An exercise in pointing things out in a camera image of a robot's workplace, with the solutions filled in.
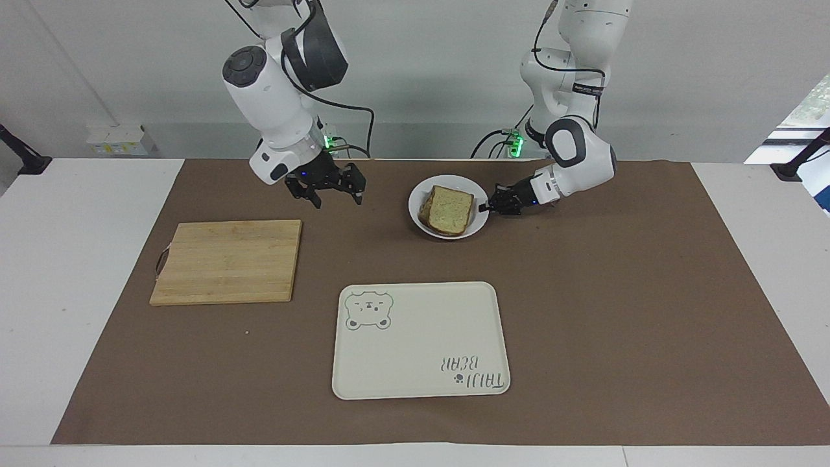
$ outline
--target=brown table cover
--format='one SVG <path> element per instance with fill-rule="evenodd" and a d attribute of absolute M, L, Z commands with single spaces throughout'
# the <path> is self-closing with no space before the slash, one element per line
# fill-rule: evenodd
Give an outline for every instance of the brown table cover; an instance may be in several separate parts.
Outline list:
<path fill-rule="evenodd" d="M 244 160 L 185 162 L 52 442 L 830 445 L 828 404 L 689 164 L 622 162 L 445 242 L 409 218 L 418 182 L 489 191 L 544 162 L 358 162 L 363 206 L 328 191 L 319 211 Z M 248 219 L 303 220 L 293 301 L 149 305 L 178 223 Z M 504 395 L 334 396 L 341 289 L 479 280 L 498 293 Z"/>

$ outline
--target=bread slice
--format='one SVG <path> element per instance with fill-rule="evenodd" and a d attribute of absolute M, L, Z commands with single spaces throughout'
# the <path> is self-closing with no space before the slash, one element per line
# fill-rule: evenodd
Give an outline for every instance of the bread slice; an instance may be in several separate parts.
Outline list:
<path fill-rule="evenodd" d="M 472 194 L 435 185 L 417 217 L 434 232 L 457 237 L 470 223 L 473 204 Z"/>

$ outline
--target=white bowl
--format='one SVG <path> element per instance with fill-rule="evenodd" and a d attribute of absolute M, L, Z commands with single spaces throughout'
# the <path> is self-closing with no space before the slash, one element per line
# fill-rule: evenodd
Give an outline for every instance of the white bowl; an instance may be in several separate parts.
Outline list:
<path fill-rule="evenodd" d="M 427 202 L 427 198 L 429 198 L 429 194 L 432 192 L 432 187 L 435 185 L 440 185 L 444 188 L 457 189 L 473 195 L 474 200 L 472 212 L 470 213 L 470 223 L 467 225 L 464 233 L 458 235 L 457 237 L 449 237 L 447 235 L 435 233 L 417 218 L 418 211 L 420 211 L 421 206 Z M 490 211 L 480 213 L 478 212 L 478 206 L 486 202 L 487 192 L 476 182 L 458 175 L 436 175 L 417 184 L 412 193 L 409 194 L 409 216 L 413 218 L 415 225 L 433 237 L 443 238 L 445 240 L 458 240 L 460 238 L 469 237 L 484 227 L 484 223 L 487 222 L 487 218 L 490 217 Z"/>

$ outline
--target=bear drawing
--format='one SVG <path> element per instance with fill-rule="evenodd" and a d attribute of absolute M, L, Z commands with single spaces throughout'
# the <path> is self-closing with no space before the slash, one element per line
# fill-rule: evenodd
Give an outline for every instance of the bear drawing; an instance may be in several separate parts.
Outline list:
<path fill-rule="evenodd" d="M 376 326 L 386 329 L 392 324 L 392 296 L 388 293 L 363 292 L 346 298 L 346 328 L 355 331 L 361 326 Z"/>

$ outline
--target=white wall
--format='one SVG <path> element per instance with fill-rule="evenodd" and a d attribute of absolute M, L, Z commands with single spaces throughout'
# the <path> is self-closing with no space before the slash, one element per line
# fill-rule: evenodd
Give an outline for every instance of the white wall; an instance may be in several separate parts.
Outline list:
<path fill-rule="evenodd" d="M 320 94 L 375 108 L 376 157 L 466 157 L 530 104 L 518 65 L 545 0 L 325 6 L 351 67 Z M 827 0 L 634 7 L 599 131 L 623 159 L 741 162 L 830 71 Z M 90 156 L 85 125 L 110 120 L 98 95 L 164 156 L 247 157 L 256 132 L 219 74 L 253 39 L 222 0 L 0 0 L 0 121 L 45 154 Z M 364 115 L 320 114 L 361 141 Z"/>
<path fill-rule="evenodd" d="M 0 195 L 11 186 L 21 166 L 20 159 L 5 145 L 0 145 Z"/>

